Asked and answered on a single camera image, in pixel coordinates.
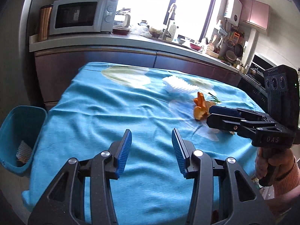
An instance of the microwave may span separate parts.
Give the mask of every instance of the microwave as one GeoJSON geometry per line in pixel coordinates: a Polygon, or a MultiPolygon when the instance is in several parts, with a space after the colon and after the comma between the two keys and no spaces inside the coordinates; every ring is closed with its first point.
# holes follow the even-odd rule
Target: microwave
{"type": "Polygon", "coordinates": [[[49,35],[112,32],[118,0],[58,0],[53,3],[49,35]]]}

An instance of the silver bolt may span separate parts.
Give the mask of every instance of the silver bolt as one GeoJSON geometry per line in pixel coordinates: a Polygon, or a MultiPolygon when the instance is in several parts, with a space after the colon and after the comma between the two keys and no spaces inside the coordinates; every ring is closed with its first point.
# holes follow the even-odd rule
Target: silver bolt
{"type": "Polygon", "coordinates": [[[69,164],[75,164],[76,162],[77,162],[76,158],[70,158],[70,159],[68,160],[68,163],[69,163],[69,164]]]}
{"type": "Polygon", "coordinates": [[[203,152],[201,151],[201,150],[194,150],[194,155],[196,156],[196,157],[200,157],[200,156],[202,156],[203,155],[203,152]]]}
{"type": "Polygon", "coordinates": [[[103,152],[101,152],[101,156],[103,156],[103,157],[108,157],[109,155],[110,155],[109,151],[103,151],[103,152]]]}
{"type": "Polygon", "coordinates": [[[228,157],[228,158],[227,158],[227,161],[228,161],[229,163],[231,163],[231,164],[233,164],[233,163],[236,162],[236,160],[235,160],[233,157],[228,157]]]}

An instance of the microwave knob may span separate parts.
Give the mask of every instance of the microwave knob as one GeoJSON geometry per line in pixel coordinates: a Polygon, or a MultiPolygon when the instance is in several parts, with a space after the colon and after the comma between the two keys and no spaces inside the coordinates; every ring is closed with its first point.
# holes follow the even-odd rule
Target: microwave knob
{"type": "Polygon", "coordinates": [[[111,12],[114,10],[114,6],[109,5],[109,6],[107,7],[107,10],[111,13],[111,12]]]}
{"type": "Polygon", "coordinates": [[[105,18],[105,21],[106,21],[107,23],[110,23],[112,20],[113,20],[112,16],[107,16],[107,17],[105,18]]]}

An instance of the water heater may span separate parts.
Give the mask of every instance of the water heater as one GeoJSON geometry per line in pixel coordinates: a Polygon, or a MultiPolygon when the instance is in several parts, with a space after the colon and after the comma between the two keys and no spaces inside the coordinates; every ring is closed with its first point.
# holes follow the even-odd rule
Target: water heater
{"type": "Polygon", "coordinates": [[[227,0],[224,17],[234,26],[239,25],[242,4],[239,0],[227,0]]]}

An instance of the countertop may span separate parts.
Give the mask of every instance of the countertop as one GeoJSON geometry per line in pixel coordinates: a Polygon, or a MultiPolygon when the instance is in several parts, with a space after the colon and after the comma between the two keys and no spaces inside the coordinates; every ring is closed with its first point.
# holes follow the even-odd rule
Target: countertop
{"type": "Polygon", "coordinates": [[[256,82],[251,80],[241,71],[236,68],[223,63],[221,60],[213,58],[206,53],[196,52],[186,47],[180,45],[170,44],[163,41],[153,40],[151,38],[146,38],[138,35],[112,35],[112,34],[66,34],[61,36],[49,37],[48,40],[36,42],[29,45],[30,52],[37,52],[42,50],[48,50],[59,47],[66,46],[117,46],[117,47],[127,47],[136,48],[142,50],[164,52],[170,54],[176,54],[184,57],[189,57],[197,59],[200,61],[208,62],[235,73],[241,75],[247,82],[253,85],[256,89],[267,96],[264,89],[262,89],[256,82]]]}

